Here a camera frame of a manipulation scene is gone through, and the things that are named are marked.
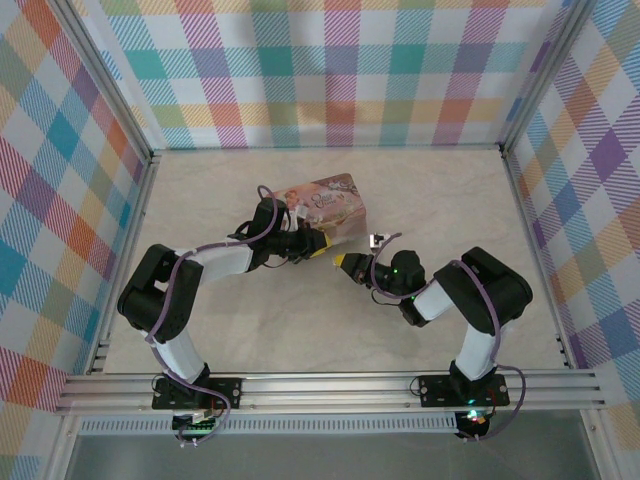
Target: metal vent grille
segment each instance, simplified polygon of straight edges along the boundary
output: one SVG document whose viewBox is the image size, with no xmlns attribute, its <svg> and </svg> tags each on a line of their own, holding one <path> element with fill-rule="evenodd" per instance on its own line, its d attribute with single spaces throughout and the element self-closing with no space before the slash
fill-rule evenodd
<svg viewBox="0 0 640 480">
<path fill-rule="evenodd" d="M 240 415 L 230 418 L 224 434 L 362 434 L 456 431 L 453 413 L 380 415 Z M 82 422 L 81 435 L 158 435 L 171 433 L 171 417 L 96 417 Z"/>
</svg>

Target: black mounting bracket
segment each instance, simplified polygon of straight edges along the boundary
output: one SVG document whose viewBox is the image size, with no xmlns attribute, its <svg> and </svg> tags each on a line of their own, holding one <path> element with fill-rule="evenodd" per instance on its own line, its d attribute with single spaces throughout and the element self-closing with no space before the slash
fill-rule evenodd
<svg viewBox="0 0 640 480">
<path fill-rule="evenodd" d="M 220 393 L 229 399 L 232 409 L 240 407 L 242 397 L 241 378 L 209 377 L 198 381 L 198 386 Z M 153 385 L 153 410 L 210 410 L 225 408 L 219 398 L 182 387 L 167 377 L 158 378 Z"/>
<path fill-rule="evenodd" d="M 474 398 L 464 402 L 451 385 L 449 375 L 423 375 L 418 377 L 420 405 L 426 407 L 505 407 L 509 405 L 509 392 L 504 375 L 492 375 L 486 387 Z"/>
</svg>

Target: gray floor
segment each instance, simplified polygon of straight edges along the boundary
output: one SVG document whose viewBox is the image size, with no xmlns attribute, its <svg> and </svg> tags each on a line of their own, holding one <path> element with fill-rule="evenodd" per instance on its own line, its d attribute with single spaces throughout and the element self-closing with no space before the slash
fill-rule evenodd
<svg viewBox="0 0 640 480">
<path fill-rule="evenodd" d="M 256 186 L 287 188 L 348 172 L 367 208 L 370 231 L 403 232 L 382 255 L 416 250 L 428 275 L 479 245 L 531 284 L 534 300 L 504 339 L 499 360 L 562 368 L 555 326 L 497 151 L 302 150 L 170 152 L 162 157 L 134 265 L 154 243 L 189 247 L 224 238 L 251 218 Z M 203 286 L 189 321 L 213 371 L 322 372 L 443 370 L 467 323 L 455 309 L 425 328 L 332 265 L 332 256 L 368 252 L 368 239 L 278 270 L 257 269 Z M 118 317 L 108 373 L 156 372 L 142 335 Z"/>
<path fill-rule="evenodd" d="M 523 412 L 486 444 L 451 434 L 79 437 L 67 480 L 600 478 L 577 412 Z"/>
</svg>

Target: metal rail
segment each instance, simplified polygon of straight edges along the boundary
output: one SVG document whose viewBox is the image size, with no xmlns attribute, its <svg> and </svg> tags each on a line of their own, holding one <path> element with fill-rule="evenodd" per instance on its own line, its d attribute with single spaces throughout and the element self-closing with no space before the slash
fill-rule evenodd
<svg viewBox="0 0 640 480">
<path fill-rule="evenodd" d="M 234 415 L 443 412 L 460 408 L 422 408 L 409 391 L 419 375 L 447 372 L 220 374 L 243 378 L 241 406 Z M 504 372 L 513 408 L 520 379 Z M 90 375 L 70 377 L 58 402 L 62 415 L 159 415 L 151 409 L 155 375 Z M 525 371 L 525 410 L 601 409 L 605 400 L 591 370 Z"/>
</svg>

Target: purple cable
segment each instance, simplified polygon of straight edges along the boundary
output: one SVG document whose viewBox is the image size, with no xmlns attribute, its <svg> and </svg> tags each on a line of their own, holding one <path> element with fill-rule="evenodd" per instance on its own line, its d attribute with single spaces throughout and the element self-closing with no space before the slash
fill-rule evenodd
<svg viewBox="0 0 640 480">
<path fill-rule="evenodd" d="M 413 293 L 409 293 L 407 295 L 394 295 L 393 293 L 389 293 L 389 292 L 385 292 L 384 290 L 382 290 L 382 288 L 380 288 L 380 285 L 378 285 L 378 282 L 376 281 L 376 275 L 375 275 L 375 271 L 376 271 L 376 263 L 378 262 L 378 257 L 380 256 L 380 254 L 382 253 L 382 250 L 384 250 L 384 248 L 389 245 L 389 243 L 391 243 L 391 240 L 396 239 L 398 237 L 401 237 L 402 233 L 398 232 L 398 233 L 394 233 L 393 235 L 391 235 L 389 238 L 387 238 L 382 245 L 380 245 L 380 249 L 376 252 L 376 254 L 373 256 L 373 260 L 371 260 L 371 283 L 373 284 L 373 288 L 383 297 L 387 297 L 387 298 L 391 298 L 393 300 L 404 300 L 405 298 L 411 298 L 411 297 L 415 297 L 417 295 L 420 295 L 422 292 L 424 292 L 427 287 L 429 287 L 429 285 L 431 284 L 431 282 L 427 282 L 427 284 L 422 287 L 419 290 L 416 290 Z"/>
<path fill-rule="evenodd" d="M 493 349 L 491 350 L 491 356 L 490 356 L 491 363 L 494 363 L 496 359 L 496 355 L 498 353 L 498 349 L 500 348 L 500 341 L 501 341 L 500 322 L 498 321 L 498 314 L 496 313 L 496 309 L 493 306 L 491 299 L 489 298 L 489 294 L 487 293 L 484 286 L 482 285 L 482 283 L 480 282 L 476 274 L 473 272 L 473 270 L 471 270 L 469 266 L 467 266 L 465 263 L 461 262 L 460 260 L 452 260 L 451 263 L 462 268 L 462 270 L 469 276 L 473 284 L 476 286 L 476 288 L 480 292 L 480 296 L 482 296 L 482 300 L 484 300 L 484 303 L 487 305 L 487 308 L 489 309 L 489 315 L 491 316 L 491 321 L 493 322 L 493 330 L 495 332 L 495 337 L 496 337 L 496 341 L 493 345 Z M 520 376 L 520 380 L 522 381 L 522 391 L 520 393 L 520 399 L 518 400 L 518 403 L 516 404 L 515 408 L 511 412 L 511 415 L 509 415 L 509 418 L 505 422 L 498 425 L 494 430 L 489 432 L 484 437 L 469 437 L 469 438 L 475 439 L 477 442 L 483 442 L 485 440 L 489 440 L 490 438 L 495 437 L 500 432 L 502 432 L 505 428 L 507 428 L 509 424 L 511 424 L 511 422 L 513 422 L 513 419 L 516 418 L 516 416 L 518 415 L 518 412 L 522 408 L 522 404 L 524 403 L 524 396 L 527 391 L 527 380 L 522 370 L 520 370 L 518 367 L 512 367 L 510 365 L 500 365 L 499 363 L 496 365 L 501 370 L 511 370 L 516 372 Z"/>
<path fill-rule="evenodd" d="M 171 270 L 171 275 L 169 276 L 169 283 L 167 284 L 167 291 L 164 297 L 164 304 L 162 305 L 162 311 L 160 312 L 160 315 L 158 316 L 158 320 L 156 320 L 156 323 L 154 324 L 153 328 L 149 331 L 149 334 L 145 337 L 145 341 L 147 343 L 149 343 L 152 346 L 152 350 L 153 350 L 153 355 L 156 357 L 156 360 L 158 360 L 158 362 L 160 363 L 160 365 L 162 366 L 162 369 L 165 370 L 167 372 L 167 375 L 172 378 L 173 380 L 175 380 L 176 382 L 180 383 L 181 385 L 184 385 L 187 388 L 190 388 L 191 390 L 195 390 L 198 392 L 202 392 L 202 393 L 206 393 L 208 395 L 211 395 L 213 397 L 219 398 L 221 399 L 225 405 L 225 415 L 222 418 L 222 420 L 220 421 L 220 423 L 218 424 L 218 427 L 213 430 L 211 433 L 208 433 L 207 435 L 205 435 L 204 437 L 202 437 L 199 441 L 194 440 L 193 441 L 193 445 L 194 446 L 198 446 L 199 444 L 206 442 L 207 440 L 209 440 L 211 437 L 213 437 L 215 435 L 216 430 L 222 425 L 224 424 L 224 422 L 227 421 L 227 419 L 229 418 L 229 415 L 231 414 L 231 402 L 229 402 L 229 399 L 222 395 L 221 393 L 218 392 L 214 392 L 213 390 L 209 390 L 207 388 L 203 388 L 203 387 L 199 387 L 197 385 L 192 385 L 190 383 L 188 383 L 187 381 L 185 381 L 184 379 L 180 378 L 180 376 L 178 376 L 175 372 L 173 372 L 169 366 L 166 364 L 166 362 L 162 359 L 162 357 L 160 356 L 160 353 L 158 353 L 158 351 L 153 348 L 153 341 L 154 341 L 154 337 L 156 335 L 156 333 L 158 333 L 158 330 L 160 330 L 160 327 L 162 327 L 162 324 L 164 323 L 164 320 L 167 316 L 167 312 L 169 311 L 169 305 L 171 303 L 171 296 L 173 295 L 173 287 L 175 285 L 176 282 L 176 276 L 178 273 L 178 269 L 180 268 L 180 265 L 182 264 L 182 262 L 184 262 L 187 258 L 191 257 L 192 255 L 195 255 L 196 253 L 200 253 L 203 252 L 205 250 L 211 250 L 213 248 L 222 248 L 222 247 L 235 247 L 238 245 L 248 245 L 249 243 L 253 243 L 256 242 L 262 238 L 264 238 L 266 235 L 269 234 L 269 232 L 271 230 L 273 230 L 273 227 L 276 224 L 276 220 L 278 218 L 278 204 L 276 202 L 276 197 L 273 194 L 273 192 L 269 189 L 269 187 L 266 187 L 264 185 L 259 185 L 258 186 L 258 195 L 260 196 L 261 199 L 264 199 L 264 196 L 262 195 L 261 190 L 265 190 L 267 192 L 267 194 L 271 197 L 271 200 L 273 201 L 273 216 L 271 217 L 271 222 L 269 223 L 269 225 L 267 226 L 267 228 L 264 230 L 264 232 L 256 235 L 255 237 L 252 238 L 248 238 L 246 240 L 238 240 L 237 242 L 232 242 L 232 243 L 228 243 L 228 242 L 218 242 L 218 243 L 210 243 L 207 245 L 202 245 L 200 247 L 195 248 L 194 250 L 191 250 L 189 252 L 185 252 L 182 255 L 180 255 L 180 257 L 178 257 L 178 260 L 176 261 L 175 265 L 173 266 L 173 269 Z M 182 432 L 178 432 L 178 436 L 180 438 L 180 440 L 184 441 L 184 438 L 182 438 Z"/>
</svg>

